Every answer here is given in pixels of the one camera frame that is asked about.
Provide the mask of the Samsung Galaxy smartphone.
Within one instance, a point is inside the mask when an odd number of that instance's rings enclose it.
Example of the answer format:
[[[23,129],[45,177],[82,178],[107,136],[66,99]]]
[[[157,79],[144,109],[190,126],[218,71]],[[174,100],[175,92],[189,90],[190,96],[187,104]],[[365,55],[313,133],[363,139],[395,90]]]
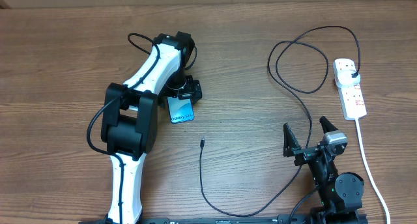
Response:
[[[190,99],[167,98],[170,119],[173,124],[188,122],[194,119],[194,110]]]

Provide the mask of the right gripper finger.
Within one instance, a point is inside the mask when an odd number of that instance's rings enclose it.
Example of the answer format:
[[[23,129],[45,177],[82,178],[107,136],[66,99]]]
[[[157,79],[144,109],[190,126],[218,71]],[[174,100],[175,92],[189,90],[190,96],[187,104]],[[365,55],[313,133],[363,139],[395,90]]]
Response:
[[[322,116],[319,119],[319,122],[321,123],[323,133],[338,131],[338,128],[335,127],[325,116]]]
[[[284,134],[283,156],[291,157],[291,156],[296,156],[300,154],[302,148],[299,145],[288,123],[285,123],[283,125],[283,134]]]

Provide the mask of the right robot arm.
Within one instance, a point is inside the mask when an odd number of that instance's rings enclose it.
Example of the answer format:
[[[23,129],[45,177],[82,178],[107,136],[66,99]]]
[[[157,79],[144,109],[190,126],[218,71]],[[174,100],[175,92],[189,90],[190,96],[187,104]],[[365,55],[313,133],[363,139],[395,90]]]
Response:
[[[364,194],[364,179],[352,172],[338,173],[334,159],[347,148],[347,136],[326,117],[319,119],[323,139],[311,148],[302,148],[288,124],[283,125],[283,155],[293,157],[296,166],[307,165],[315,188],[304,196],[290,214],[278,216],[279,223],[367,223],[365,214],[359,214]],[[308,214],[296,215],[298,207],[315,192],[321,205]]]

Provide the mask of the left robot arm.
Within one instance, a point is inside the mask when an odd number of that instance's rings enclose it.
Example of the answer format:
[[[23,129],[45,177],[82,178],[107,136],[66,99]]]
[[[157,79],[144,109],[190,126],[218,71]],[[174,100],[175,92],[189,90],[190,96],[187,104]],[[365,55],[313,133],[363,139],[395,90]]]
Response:
[[[139,223],[143,166],[158,133],[158,107],[168,107],[171,122],[194,119],[193,105],[202,97],[198,80],[187,76],[197,48],[191,35],[160,34],[143,66],[123,84],[106,89],[101,140],[113,168],[113,192],[103,223]]]

